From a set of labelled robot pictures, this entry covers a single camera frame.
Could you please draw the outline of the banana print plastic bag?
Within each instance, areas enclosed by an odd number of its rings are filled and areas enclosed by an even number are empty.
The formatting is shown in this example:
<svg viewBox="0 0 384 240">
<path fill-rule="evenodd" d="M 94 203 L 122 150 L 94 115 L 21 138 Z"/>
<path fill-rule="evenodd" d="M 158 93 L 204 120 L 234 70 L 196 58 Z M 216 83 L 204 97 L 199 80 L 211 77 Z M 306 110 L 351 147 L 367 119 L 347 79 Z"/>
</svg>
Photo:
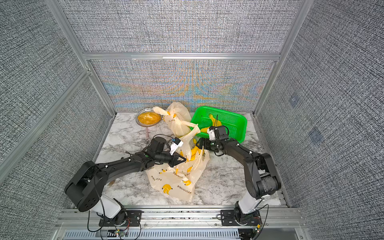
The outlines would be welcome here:
<svg viewBox="0 0 384 240">
<path fill-rule="evenodd" d="M 191 122 L 189 110 L 180 102 L 173 102 L 164 110 L 160 107 L 153 107 L 155 113 L 161 115 L 169 129 L 176 137 L 183 137 L 192 132 L 192 136 L 200 133 L 197 124 Z"/>
<path fill-rule="evenodd" d="M 191 158 L 191 150 L 193 149 L 192 140 L 194 138 L 191 134 L 192 132 L 181 137 L 181 141 L 183 141 L 184 144 L 176 150 L 176 153 L 183 155 L 187 159 L 185 163 L 175 167 L 170 167 L 168 164 L 156 165 L 146 170 L 150 185 L 153 189 L 187 202 L 192 200 L 195 193 L 195 184 L 203 174 L 210 160 L 209 158 L 200 163 L 189 161 Z"/>
</svg>

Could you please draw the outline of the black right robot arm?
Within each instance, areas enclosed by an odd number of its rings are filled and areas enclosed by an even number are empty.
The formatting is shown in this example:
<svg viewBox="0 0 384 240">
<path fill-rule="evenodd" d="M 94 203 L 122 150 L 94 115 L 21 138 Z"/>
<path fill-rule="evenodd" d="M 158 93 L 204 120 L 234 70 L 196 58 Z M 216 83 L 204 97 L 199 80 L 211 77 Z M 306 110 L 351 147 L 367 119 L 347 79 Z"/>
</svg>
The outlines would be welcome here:
<svg viewBox="0 0 384 240">
<path fill-rule="evenodd" d="M 225 126 L 209 127 L 208 134 L 208 138 L 197 141 L 197 147 L 228 155 L 244 167 L 248 192 L 236 203 L 235 212 L 241 217 L 254 213 L 264 196 L 273 195 L 282 186 L 272 156 L 247 149 L 229 137 L 229 129 Z"/>
</svg>

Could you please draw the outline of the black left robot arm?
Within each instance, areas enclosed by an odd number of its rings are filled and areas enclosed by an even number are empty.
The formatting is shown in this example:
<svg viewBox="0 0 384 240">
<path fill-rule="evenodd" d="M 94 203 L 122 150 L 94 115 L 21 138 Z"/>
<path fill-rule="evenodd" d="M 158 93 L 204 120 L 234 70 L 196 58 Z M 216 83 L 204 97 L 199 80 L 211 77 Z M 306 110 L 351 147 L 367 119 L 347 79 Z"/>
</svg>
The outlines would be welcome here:
<svg viewBox="0 0 384 240">
<path fill-rule="evenodd" d="M 103 196 L 105 185 L 156 164 L 174 167 L 184 163 L 187 159 L 176 152 L 183 144 L 179 138 L 171 139 L 169 144 L 156 136 L 147 147 L 127 158 L 100 164 L 85 162 L 66 185 L 65 194 L 80 212 L 96 212 L 104 223 L 121 226 L 129 219 L 126 208 L 119 201 Z"/>
</svg>

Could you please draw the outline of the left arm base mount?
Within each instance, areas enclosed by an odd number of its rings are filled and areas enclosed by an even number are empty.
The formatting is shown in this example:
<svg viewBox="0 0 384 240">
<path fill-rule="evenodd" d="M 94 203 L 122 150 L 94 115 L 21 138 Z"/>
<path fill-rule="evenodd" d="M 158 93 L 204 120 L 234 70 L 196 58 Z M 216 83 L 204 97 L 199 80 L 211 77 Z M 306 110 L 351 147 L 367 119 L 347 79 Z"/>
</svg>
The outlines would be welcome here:
<svg viewBox="0 0 384 240">
<path fill-rule="evenodd" d="M 141 222 L 143 211 L 125 210 L 118 213 L 113 219 L 101 217 L 100 227 L 138 227 Z"/>
</svg>

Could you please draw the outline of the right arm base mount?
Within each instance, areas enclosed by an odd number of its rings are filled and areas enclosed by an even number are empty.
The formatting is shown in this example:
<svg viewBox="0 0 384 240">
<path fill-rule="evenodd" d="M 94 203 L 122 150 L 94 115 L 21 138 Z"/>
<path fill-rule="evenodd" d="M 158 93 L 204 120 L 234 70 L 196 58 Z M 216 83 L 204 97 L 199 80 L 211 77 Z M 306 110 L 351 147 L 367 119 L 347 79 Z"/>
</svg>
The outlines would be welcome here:
<svg viewBox="0 0 384 240">
<path fill-rule="evenodd" d="M 220 218 L 223 226 L 261 226 L 262 219 L 258 210 L 244 214 L 240 209 L 221 210 Z"/>
</svg>

